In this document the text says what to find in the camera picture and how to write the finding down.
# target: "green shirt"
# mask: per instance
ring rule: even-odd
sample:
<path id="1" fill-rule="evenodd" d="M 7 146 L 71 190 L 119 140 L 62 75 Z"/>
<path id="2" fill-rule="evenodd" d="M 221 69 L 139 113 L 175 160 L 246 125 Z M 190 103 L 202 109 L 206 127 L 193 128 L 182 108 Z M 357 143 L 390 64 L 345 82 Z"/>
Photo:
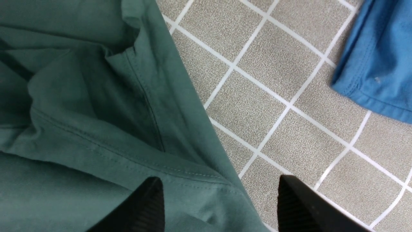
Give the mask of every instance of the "green shirt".
<path id="1" fill-rule="evenodd" d="M 147 177 L 166 231 L 267 231 L 154 0 L 0 0 L 0 231 L 85 231 Z"/>

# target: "floor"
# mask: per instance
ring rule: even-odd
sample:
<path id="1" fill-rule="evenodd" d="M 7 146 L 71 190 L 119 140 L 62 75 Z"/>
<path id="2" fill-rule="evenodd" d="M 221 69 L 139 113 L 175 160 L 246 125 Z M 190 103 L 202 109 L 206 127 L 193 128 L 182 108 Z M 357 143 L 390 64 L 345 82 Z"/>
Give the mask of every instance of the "floor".
<path id="1" fill-rule="evenodd" d="M 330 89 L 361 0 L 158 0 L 212 124 L 277 230 L 294 174 L 372 231 L 412 231 L 412 126 Z"/>

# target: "blue cloth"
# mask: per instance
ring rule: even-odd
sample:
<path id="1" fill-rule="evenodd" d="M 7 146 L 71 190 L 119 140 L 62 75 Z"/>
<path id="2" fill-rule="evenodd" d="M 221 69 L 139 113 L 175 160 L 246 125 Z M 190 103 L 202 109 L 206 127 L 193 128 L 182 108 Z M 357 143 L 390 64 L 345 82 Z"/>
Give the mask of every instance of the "blue cloth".
<path id="1" fill-rule="evenodd" d="M 366 0 L 332 88 L 373 112 L 412 124 L 412 0 Z"/>

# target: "stitching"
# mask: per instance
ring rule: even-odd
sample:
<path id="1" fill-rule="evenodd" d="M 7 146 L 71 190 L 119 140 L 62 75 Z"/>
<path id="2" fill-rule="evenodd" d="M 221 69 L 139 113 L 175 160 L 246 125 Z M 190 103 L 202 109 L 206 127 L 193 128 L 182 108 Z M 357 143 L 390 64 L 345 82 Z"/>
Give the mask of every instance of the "stitching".
<path id="1" fill-rule="evenodd" d="M 93 143 L 94 145 L 97 145 L 97 146 L 99 146 L 99 147 L 101 147 L 101 148 L 104 148 L 104 149 L 106 149 L 106 150 L 108 150 L 108 151 L 110 151 L 110 152 L 112 152 L 112 153 L 114 153 L 114 154 L 117 154 L 117 155 L 119 155 L 119 156 L 121 156 L 121 157 L 123 157 L 123 158 L 125 158 L 125 159 L 127 159 L 127 160 L 129 160 L 129 161 L 131 161 L 131 162 L 134 162 L 134 161 L 132 161 L 132 160 L 130 160 L 130 159 L 122 156 L 122 155 L 118 152 L 118 151 L 120 151 L 120 152 L 126 153 L 126 154 L 128 154 L 128 155 L 132 155 L 132 154 L 128 153 L 127 151 L 124 151 L 124 150 L 122 150 L 122 149 L 120 149 L 120 148 L 118 148 L 118 147 L 114 147 L 114 146 L 112 146 L 112 145 L 110 145 L 110 144 L 106 144 L 106 143 L 102 143 L 103 145 L 101 145 L 101 144 L 99 144 L 99 143 L 97 143 L 97 142 L 94 141 L 94 140 L 97 140 L 97 139 L 94 138 L 92 135 L 90 135 L 90 134 L 88 134 L 88 133 L 85 133 L 84 131 L 81 131 L 81 130 L 79 130 L 79 129 L 75 128 L 75 127 L 72 127 L 72 126 L 70 126 L 70 125 L 64 124 L 64 123 L 62 123 L 62 122 L 60 122 L 60 121 L 58 121 L 58 120 L 56 120 L 56 119 L 48 116 L 47 114 L 41 112 L 40 110 L 36 109 L 35 107 L 32 107 L 32 109 L 33 109 L 33 111 L 32 111 L 33 113 L 36 113 L 40 118 L 42 118 L 42 119 L 44 119 L 45 121 L 49 122 L 49 123 L 52 124 L 53 126 L 58 127 L 58 128 L 60 128 L 60 129 L 62 129 L 62 130 L 64 130 L 64 131 L 68 132 L 68 133 L 72 133 L 72 134 L 74 134 L 74 135 L 77 135 L 78 137 L 80 137 L 80 138 L 82 138 L 82 139 L 84 139 L 84 140 L 87 140 L 87 141 Z M 136 159 L 138 159 L 138 160 L 140 160 L 140 161 L 144 161 L 144 162 L 150 163 L 150 164 L 155 165 L 155 166 L 157 166 L 157 167 L 162 167 L 162 168 L 166 168 L 166 169 L 173 170 L 173 171 L 183 172 L 183 173 L 186 173 L 186 174 L 193 174 L 193 175 L 199 175 L 199 176 L 213 177 L 213 178 L 222 179 L 222 178 L 219 177 L 219 176 L 204 175 L 204 174 L 200 174 L 200 173 L 192 173 L 192 172 L 187 172 L 187 171 L 183 171 L 183 170 L 180 170 L 180 169 L 170 168 L 170 167 L 167 167 L 167 166 L 161 166 L 161 165 L 159 165 L 159 164 L 157 164 L 157 163 L 152 163 L 152 162 L 150 162 L 150 161 L 148 161 L 148 160 L 141 159 L 140 157 L 136 157 Z"/>
<path id="2" fill-rule="evenodd" d="M 130 59 L 129 59 L 129 55 L 128 55 L 127 50 L 125 51 L 125 56 L 126 56 L 126 57 L 124 57 L 124 56 L 122 56 L 122 57 L 125 58 L 126 61 L 127 61 L 127 63 L 129 64 L 129 66 L 127 67 L 127 69 L 129 69 L 129 70 L 131 71 L 131 73 L 133 73 L 133 75 L 135 76 L 135 78 L 131 78 L 131 80 L 132 80 L 132 81 L 135 83 L 135 85 L 136 85 L 138 88 L 140 88 L 140 89 L 143 91 L 143 93 L 144 93 L 146 105 L 147 105 L 148 109 L 149 109 L 150 112 L 151 112 L 151 117 L 152 117 L 153 123 L 154 123 L 154 125 L 155 125 L 155 127 L 156 127 L 156 133 L 155 133 L 155 135 L 156 135 L 156 137 L 158 138 L 158 140 L 160 141 L 161 150 L 162 150 L 163 152 L 165 152 L 166 149 L 165 149 L 165 147 L 164 147 L 164 143 L 163 143 L 163 140 L 162 140 L 162 137 L 161 137 L 161 134 L 160 134 L 160 129 L 159 129 L 159 125 L 158 125 L 157 120 L 156 120 L 156 116 L 155 116 L 155 113 L 154 113 L 154 109 L 153 109 L 153 107 L 151 106 L 151 104 L 150 104 L 150 102 L 149 102 L 149 99 L 148 99 L 148 98 L 149 98 L 149 93 L 148 93 L 148 91 L 147 91 L 147 88 L 145 88 L 145 83 L 144 83 L 144 82 L 141 80 L 141 78 L 139 78 L 139 76 L 138 76 L 138 71 L 139 71 L 138 67 L 135 67 L 135 68 L 136 68 L 136 71 L 133 69 L 134 66 L 132 65 L 132 63 L 131 63 L 131 61 L 130 61 Z"/>
<path id="3" fill-rule="evenodd" d="M 370 12 L 372 11 L 372 8 L 373 8 L 373 5 L 374 5 L 374 3 L 371 3 L 371 9 L 369 10 L 369 12 L 368 12 L 368 15 L 370 14 Z M 387 17 L 390 17 L 390 14 L 387 14 L 387 15 L 381 15 L 380 17 L 379 17 L 379 22 L 382 22 L 382 20 L 383 20 L 383 18 L 387 18 Z M 385 25 L 382 25 L 382 24 L 380 24 L 381 26 L 379 27 L 379 33 L 380 33 L 380 36 L 379 36 L 379 39 L 377 40 L 377 42 L 376 43 L 372 43 L 372 40 L 373 40 L 373 38 L 374 37 L 371 37 L 371 39 L 369 40 L 369 43 L 368 43 L 368 48 L 366 49 L 366 52 L 363 54 L 363 57 L 362 57 L 362 59 L 361 59 L 361 61 L 364 61 L 365 63 L 367 63 L 368 61 L 370 61 L 370 59 L 371 59 L 371 54 L 372 54 L 372 52 L 373 52 L 373 50 L 374 49 L 372 49 L 372 47 L 376 47 L 376 45 L 377 45 L 377 43 L 378 43 L 378 41 L 380 40 L 380 38 L 382 37 L 382 34 L 383 34 L 383 32 L 384 32 L 384 27 L 386 27 L 387 26 L 387 24 L 385 24 Z M 355 88 L 356 89 L 359 89 L 359 82 L 357 81 L 360 77 L 361 77 L 361 74 L 363 74 L 364 72 L 365 72 L 365 69 L 366 69 L 366 66 L 365 65 L 363 65 L 363 66 L 359 66 L 358 67 L 358 72 L 357 72 L 357 78 L 352 78 L 351 79 L 351 84 L 350 84 L 350 86 L 349 86 L 349 88 L 346 90 L 346 94 L 345 95 L 349 95 L 349 94 L 352 94 L 354 91 L 355 91 Z"/>

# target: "clothing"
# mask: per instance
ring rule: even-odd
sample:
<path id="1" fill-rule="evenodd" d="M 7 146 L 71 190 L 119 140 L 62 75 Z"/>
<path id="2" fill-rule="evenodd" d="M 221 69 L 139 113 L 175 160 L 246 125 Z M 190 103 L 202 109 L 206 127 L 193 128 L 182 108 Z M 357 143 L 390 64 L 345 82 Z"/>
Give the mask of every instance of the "clothing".
<path id="1" fill-rule="evenodd" d="M 379 114 L 412 123 L 412 2 L 365 0 L 332 87 Z"/>
<path id="2" fill-rule="evenodd" d="M 0 231 L 86 231 L 146 178 L 166 231 L 267 231 L 154 0 L 0 0 Z"/>

